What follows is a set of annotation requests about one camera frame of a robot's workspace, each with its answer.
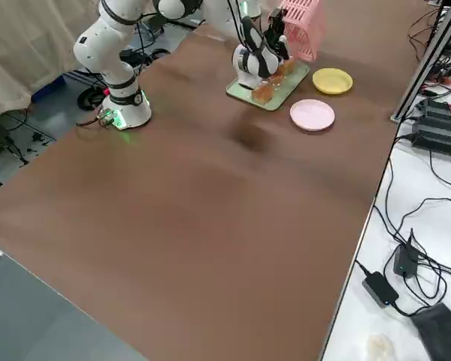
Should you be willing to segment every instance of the floor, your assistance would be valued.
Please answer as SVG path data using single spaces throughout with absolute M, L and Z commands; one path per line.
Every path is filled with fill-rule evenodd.
M 147 49 L 173 51 L 188 30 L 165 26 L 165 33 Z M 140 47 L 136 35 L 132 47 Z M 77 97 L 87 86 L 66 78 L 66 86 L 37 103 L 26 126 L 11 137 L 24 157 L 33 162 L 48 146 L 75 127 L 87 113 L 80 110 Z M 13 111 L 11 115 L 22 119 Z M 12 129 L 18 121 L 5 115 L 0 124 Z M 0 181 L 6 184 L 23 167 L 8 152 L 0 154 Z M 0 257 L 0 361 L 144 361 L 136 350 L 97 324 L 46 284 L 7 256 Z

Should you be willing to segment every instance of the pink plastic basket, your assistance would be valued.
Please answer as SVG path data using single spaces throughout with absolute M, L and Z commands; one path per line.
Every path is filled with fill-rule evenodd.
M 305 62 L 316 60 L 325 33 L 324 13 L 320 0 L 283 0 L 285 36 L 293 54 Z

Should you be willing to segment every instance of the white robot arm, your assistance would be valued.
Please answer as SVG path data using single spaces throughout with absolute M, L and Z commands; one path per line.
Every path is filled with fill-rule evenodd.
M 144 0 L 101 0 L 100 17 L 74 45 L 78 61 L 103 75 L 110 91 L 103 108 L 118 129 L 141 126 L 152 115 L 134 69 L 120 60 L 120 52 L 130 43 L 145 4 Z
M 103 102 L 106 117 L 118 129 L 145 124 L 151 117 L 150 104 L 138 85 L 134 69 L 120 59 L 120 52 L 132 39 L 147 0 L 101 0 L 100 18 L 74 45 L 75 56 L 90 71 L 100 72 L 110 95 Z M 167 19 L 180 19 L 202 5 L 204 18 L 227 36 L 240 41 L 232 61 L 239 84 L 255 89 L 276 72 L 281 56 L 272 50 L 251 17 L 261 14 L 259 0 L 153 0 Z

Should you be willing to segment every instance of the pink plate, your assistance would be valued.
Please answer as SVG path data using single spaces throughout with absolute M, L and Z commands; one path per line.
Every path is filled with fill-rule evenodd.
M 305 99 L 291 107 L 291 118 L 299 128 L 317 132 L 328 128 L 334 122 L 334 111 L 326 103 Z

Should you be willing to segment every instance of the yellow plate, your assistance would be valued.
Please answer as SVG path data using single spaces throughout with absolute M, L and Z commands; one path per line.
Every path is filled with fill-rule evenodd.
M 351 89 L 353 79 L 340 69 L 323 68 L 314 73 L 313 83 L 319 91 L 325 94 L 337 95 Z

